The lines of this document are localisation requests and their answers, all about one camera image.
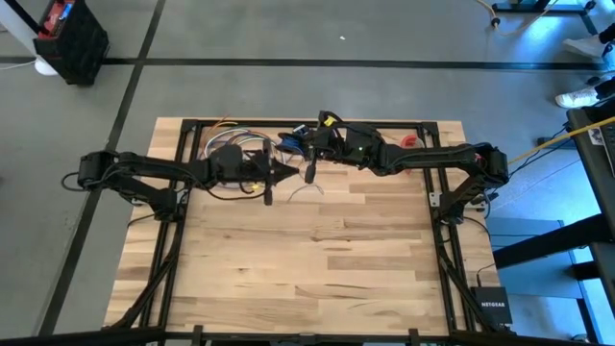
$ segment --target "yellow label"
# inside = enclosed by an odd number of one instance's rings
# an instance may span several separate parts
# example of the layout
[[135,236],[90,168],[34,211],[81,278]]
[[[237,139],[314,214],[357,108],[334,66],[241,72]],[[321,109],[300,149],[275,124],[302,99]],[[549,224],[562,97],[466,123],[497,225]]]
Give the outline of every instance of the yellow label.
[[325,120],[323,123],[325,124],[325,126],[329,127],[331,126],[333,123],[335,122],[335,119],[333,119],[332,117],[327,117],[327,120]]

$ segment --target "white sneaker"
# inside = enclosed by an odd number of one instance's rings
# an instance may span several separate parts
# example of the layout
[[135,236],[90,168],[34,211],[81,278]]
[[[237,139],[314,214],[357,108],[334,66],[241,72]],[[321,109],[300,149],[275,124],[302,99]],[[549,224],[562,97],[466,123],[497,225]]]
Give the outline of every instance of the white sneaker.
[[598,92],[591,86],[579,91],[557,95],[555,96],[555,102],[561,108],[575,109],[594,106],[600,100],[598,99]]
[[564,39],[564,48],[576,54],[590,58],[601,58],[604,53],[604,44],[598,35],[582,39]]

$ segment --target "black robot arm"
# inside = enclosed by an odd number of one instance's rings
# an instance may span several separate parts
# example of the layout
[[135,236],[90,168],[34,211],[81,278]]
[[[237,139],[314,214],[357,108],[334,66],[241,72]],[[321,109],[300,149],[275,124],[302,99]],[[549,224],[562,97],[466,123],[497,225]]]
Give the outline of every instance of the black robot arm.
[[[386,143],[375,128],[363,123],[344,122],[330,111],[321,111],[316,129],[300,126],[292,134],[280,134],[280,138],[283,141],[276,146],[278,150],[299,154],[310,162],[307,183],[313,182],[316,163],[320,160],[367,168],[377,176],[398,174],[409,168],[455,167],[464,170],[469,177],[455,191],[440,195],[437,217],[447,222],[461,223],[467,203],[486,188],[500,187],[508,181],[506,155],[488,143],[405,149]],[[271,205],[271,187],[298,174],[299,169],[276,161],[271,142],[263,143],[263,149],[256,151],[242,151],[237,145],[224,145],[208,158],[188,163],[134,153],[94,152],[81,158],[77,183],[83,190],[110,188],[128,201],[145,202],[161,221],[177,221],[184,216],[185,211],[178,208],[182,195],[171,188],[157,189],[147,185],[135,176],[183,182],[184,187],[201,188],[224,200],[262,196],[265,205]],[[264,190],[261,194],[236,198],[218,197],[209,191],[217,184],[228,183],[240,187],[243,183],[264,183]]]

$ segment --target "floor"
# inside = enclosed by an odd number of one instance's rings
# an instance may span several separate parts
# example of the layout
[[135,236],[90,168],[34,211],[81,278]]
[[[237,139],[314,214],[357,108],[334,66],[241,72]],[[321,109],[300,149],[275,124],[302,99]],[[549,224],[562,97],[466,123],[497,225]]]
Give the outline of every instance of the floor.
[[[19,2],[34,17],[46,3]],[[613,21],[615,5],[599,2],[592,19],[602,30]],[[142,47],[157,4],[160,24],[152,28],[157,30],[151,46]],[[591,61],[561,49],[564,38],[588,35],[578,16],[545,16],[519,36],[500,37],[489,29],[487,12],[472,0],[105,0],[88,5],[109,31],[112,58],[146,58],[147,53],[162,59],[440,63],[404,68],[110,64],[92,87],[66,86],[31,67],[0,71],[5,114],[0,292],[11,297],[2,302],[0,338],[33,334],[49,301],[86,198],[64,191],[58,183],[62,175],[108,140],[118,140],[120,151],[145,153],[159,116],[313,117],[327,109],[357,119],[462,120],[469,141],[490,141],[515,157],[535,138],[561,128],[565,111],[554,104],[554,96],[583,87],[594,75],[584,69]],[[504,16],[503,31],[528,18]],[[28,52],[0,34],[0,62],[15,56]],[[562,69],[538,62],[562,63]],[[134,97],[125,97],[134,85],[129,84],[132,76],[140,77]],[[111,130],[118,115],[126,115],[121,133]],[[494,216],[570,223],[597,211],[574,152],[547,156],[500,192]],[[100,328],[130,211],[115,194],[103,193],[57,333]],[[579,331],[562,318],[552,320],[566,315],[554,312],[568,311],[568,303],[519,299],[516,315],[526,317],[518,318],[518,333],[565,338],[582,332],[582,325]]]

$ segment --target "wooden table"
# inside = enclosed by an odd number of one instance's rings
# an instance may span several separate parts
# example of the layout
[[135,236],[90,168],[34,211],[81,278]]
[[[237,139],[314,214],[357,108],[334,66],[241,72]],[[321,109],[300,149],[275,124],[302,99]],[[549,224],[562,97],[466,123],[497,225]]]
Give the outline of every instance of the wooden table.
[[[159,118],[147,155],[173,160],[181,123],[181,118]],[[442,146],[465,141],[460,122],[438,126]],[[276,137],[289,129],[255,130]],[[381,132],[396,143],[411,134]],[[290,164],[300,164],[299,159]],[[451,188],[465,179],[459,170],[447,173]],[[437,182],[435,170],[432,175]],[[169,331],[191,332],[203,325],[205,332],[220,333],[407,334],[416,328],[421,335],[448,334],[422,171],[379,178],[368,170],[320,162],[315,182],[324,195],[309,187],[289,203],[290,193],[305,183],[298,176],[281,182],[274,187],[272,207],[261,199],[226,202],[193,190]],[[219,187],[215,192],[237,195]],[[135,208],[133,218],[148,213],[147,207]],[[466,215],[484,221],[476,211]],[[146,285],[158,229],[159,223],[148,219],[128,231],[106,325]],[[473,284],[477,270],[493,263],[489,239],[473,222],[458,232]],[[480,274],[484,285],[499,284],[494,267]],[[451,286],[463,328],[460,298]],[[156,301],[153,311],[159,311]]]

